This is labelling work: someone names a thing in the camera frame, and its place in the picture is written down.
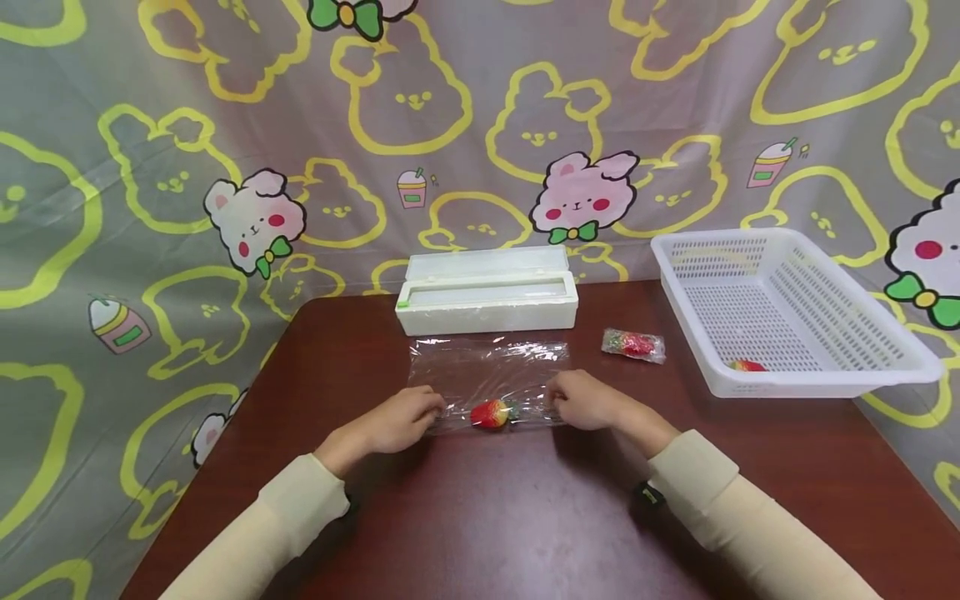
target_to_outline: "left hand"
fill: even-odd
[[[400,390],[369,413],[333,431],[314,456],[337,477],[371,452],[392,454],[415,444],[444,411],[430,386]]]

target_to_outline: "white box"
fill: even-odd
[[[418,254],[396,317],[409,336],[570,329],[578,302],[563,246]]]

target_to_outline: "green bow tie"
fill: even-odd
[[[600,224],[596,221],[589,221],[579,228],[553,228],[550,229],[550,243],[561,244],[566,240],[583,240],[592,242],[597,239],[597,228]]]
[[[933,290],[926,289],[914,273],[905,272],[883,291],[893,300],[913,302],[918,308],[925,309],[933,324],[941,329],[960,327],[960,298],[940,296]]]
[[[322,32],[343,25],[355,29],[366,41],[378,41],[383,37],[380,0],[360,0],[353,5],[337,0],[310,0],[307,20],[314,29]]]
[[[264,252],[263,256],[257,258],[253,264],[256,265],[256,270],[260,272],[260,275],[263,276],[264,279],[269,279],[270,263],[274,262],[274,259],[278,256],[288,256],[293,251],[294,249],[290,246],[290,242],[281,235],[274,240],[270,248]]]

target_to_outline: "patterned backdrop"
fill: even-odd
[[[119,594],[309,299],[411,253],[802,230],[943,357],[858,400],[960,523],[952,0],[0,3],[0,598]]]

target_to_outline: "hand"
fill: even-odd
[[[444,398],[430,386],[400,390],[333,431],[314,456],[342,479],[367,454],[399,452],[418,442],[445,408]]]
[[[560,372],[547,381],[546,390],[561,419],[587,431],[613,427],[625,408],[636,404],[582,369]]]
[[[680,431],[646,404],[618,392],[586,371],[564,371],[546,384],[561,419],[577,429],[612,427],[647,458],[660,454]]]

